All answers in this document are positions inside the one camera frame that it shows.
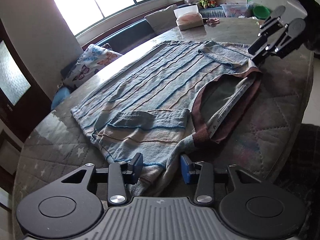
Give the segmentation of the dark wooden door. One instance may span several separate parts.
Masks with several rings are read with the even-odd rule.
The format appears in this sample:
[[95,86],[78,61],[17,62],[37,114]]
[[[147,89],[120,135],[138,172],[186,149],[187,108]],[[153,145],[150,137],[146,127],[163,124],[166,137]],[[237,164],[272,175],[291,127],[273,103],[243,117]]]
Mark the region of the dark wooden door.
[[51,104],[1,24],[1,120],[20,141],[25,141],[50,113]]

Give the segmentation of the grey beige cushion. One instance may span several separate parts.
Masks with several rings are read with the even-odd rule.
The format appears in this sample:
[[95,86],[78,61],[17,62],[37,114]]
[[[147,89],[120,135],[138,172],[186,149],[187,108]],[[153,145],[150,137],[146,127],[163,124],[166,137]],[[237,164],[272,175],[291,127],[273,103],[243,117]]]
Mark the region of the grey beige cushion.
[[177,5],[173,4],[165,9],[148,14],[144,18],[152,27],[153,31],[157,35],[160,35],[177,26],[176,16],[174,14],[174,10],[177,8]]

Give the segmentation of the blue bench sofa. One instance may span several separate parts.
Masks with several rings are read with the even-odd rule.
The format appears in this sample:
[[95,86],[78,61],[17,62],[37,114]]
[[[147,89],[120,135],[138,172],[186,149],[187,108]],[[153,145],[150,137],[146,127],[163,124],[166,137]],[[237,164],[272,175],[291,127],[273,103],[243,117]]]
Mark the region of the blue bench sofa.
[[[116,25],[115,27],[107,30],[103,34],[97,36],[96,38],[85,44],[83,48],[86,49],[90,44],[95,44],[101,47],[107,46],[107,48],[109,47],[113,51],[125,54],[131,51],[133,48],[136,48],[137,46],[157,36],[157,34],[153,31],[152,27],[148,24],[144,17],[153,12],[165,9],[171,5],[173,4],[152,9],[119,25]],[[189,5],[182,4],[182,1],[177,2],[178,8],[186,6]],[[71,70],[75,63],[76,60],[71,62],[60,71],[63,79],[66,78],[68,72]]]

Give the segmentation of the grey quilted star table cover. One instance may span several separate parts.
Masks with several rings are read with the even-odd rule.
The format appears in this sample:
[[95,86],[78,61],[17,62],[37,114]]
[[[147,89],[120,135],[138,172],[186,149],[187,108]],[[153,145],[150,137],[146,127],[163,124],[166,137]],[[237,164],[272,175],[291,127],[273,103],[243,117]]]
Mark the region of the grey quilted star table cover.
[[[184,32],[177,28],[129,51],[122,60],[93,76],[46,116],[25,141],[14,184],[13,207],[23,197],[86,162],[105,166],[98,150],[82,135],[70,110],[101,83],[165,40],[216,40],[252,42],[258,30],[254,20],[223,18],[215,27]],[[245,157],[244,167],[274,181],[289,157],[308,104],[313,82],[313,54],[301,47],[284,59],[271,57],[262,65],[257,96],[217,162],[226,164]]]

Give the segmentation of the striped blue pink sweater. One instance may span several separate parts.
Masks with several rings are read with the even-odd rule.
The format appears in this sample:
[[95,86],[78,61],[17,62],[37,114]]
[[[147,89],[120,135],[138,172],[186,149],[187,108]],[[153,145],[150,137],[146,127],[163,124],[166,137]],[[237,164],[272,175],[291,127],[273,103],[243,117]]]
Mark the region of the striped blue pink sweater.
[[261,83],[248,47],[165,41],[124,67],[72,110],[84,136],[109,163],[143,156],[133,196],[157,195],[181,154],[228,137]]

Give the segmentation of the tissue box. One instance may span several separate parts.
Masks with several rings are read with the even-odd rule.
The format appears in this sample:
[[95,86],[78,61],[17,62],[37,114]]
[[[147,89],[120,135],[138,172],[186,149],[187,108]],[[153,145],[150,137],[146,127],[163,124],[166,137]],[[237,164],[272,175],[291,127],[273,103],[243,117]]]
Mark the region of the tissue box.
[[203,26],[203,18],[197,5],[191,5],[174,10],[176,24],[180,31]]

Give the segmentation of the butterfly print pillow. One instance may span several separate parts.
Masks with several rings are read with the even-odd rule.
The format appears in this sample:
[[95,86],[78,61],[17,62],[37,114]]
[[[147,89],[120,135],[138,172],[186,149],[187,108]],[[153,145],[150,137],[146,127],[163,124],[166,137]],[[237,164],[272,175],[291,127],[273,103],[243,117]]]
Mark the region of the butterfly print pillow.
[[77,89],[97,72],[120,58],[122,54],[90,44],[63,80],[65,86]]

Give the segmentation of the clear plastic storage box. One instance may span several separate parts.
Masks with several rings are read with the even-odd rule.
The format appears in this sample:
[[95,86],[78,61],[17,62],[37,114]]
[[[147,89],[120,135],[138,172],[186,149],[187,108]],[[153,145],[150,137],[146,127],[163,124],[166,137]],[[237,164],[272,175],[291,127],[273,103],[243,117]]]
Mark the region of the clear plastic storage box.
[[247,3],[229,3],[221,5],[226,17],[238,18],[250,15],[250,5]]

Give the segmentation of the yellow green plush toy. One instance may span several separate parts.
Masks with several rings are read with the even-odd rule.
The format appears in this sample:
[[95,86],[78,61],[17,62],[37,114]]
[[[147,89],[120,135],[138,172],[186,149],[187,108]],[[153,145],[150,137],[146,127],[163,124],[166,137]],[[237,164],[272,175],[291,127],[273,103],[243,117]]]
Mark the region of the yellow green plush toy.
[[210,5],[209,0],[199,0],[197,5],[199,6],[200,9],[207,9],[208,6]]

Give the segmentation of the blue towel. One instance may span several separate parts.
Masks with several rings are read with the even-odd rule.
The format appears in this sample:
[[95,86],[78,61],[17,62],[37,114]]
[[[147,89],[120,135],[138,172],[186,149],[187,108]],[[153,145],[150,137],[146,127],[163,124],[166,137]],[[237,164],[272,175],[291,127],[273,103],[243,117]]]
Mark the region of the blue towel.
[[60,87],[57,92],[54,95],[54,98],[52,100],[51,104],[51,110],[54,110],[61,102],[65,100],[69,95],[71,94],[71,91],[68,87]]

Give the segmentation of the pink small toy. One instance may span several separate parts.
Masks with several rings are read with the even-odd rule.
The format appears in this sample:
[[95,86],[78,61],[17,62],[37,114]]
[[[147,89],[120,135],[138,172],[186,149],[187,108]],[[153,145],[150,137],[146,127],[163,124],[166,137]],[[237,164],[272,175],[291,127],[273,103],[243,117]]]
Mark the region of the pink small toy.
[[214,27],[220,23],[219,18],[206,18],[204,19],[204,23],[210,27]]

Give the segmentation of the green plastic basin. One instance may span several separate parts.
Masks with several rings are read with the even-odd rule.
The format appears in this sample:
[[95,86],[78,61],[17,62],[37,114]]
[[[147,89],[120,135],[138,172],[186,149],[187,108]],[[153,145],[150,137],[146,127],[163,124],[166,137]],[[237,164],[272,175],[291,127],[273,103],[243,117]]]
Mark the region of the green plastic basin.
[[253,10],[253,15],[259,20],[266,20],[270,16],[270,11],[263,5],[256,5]]

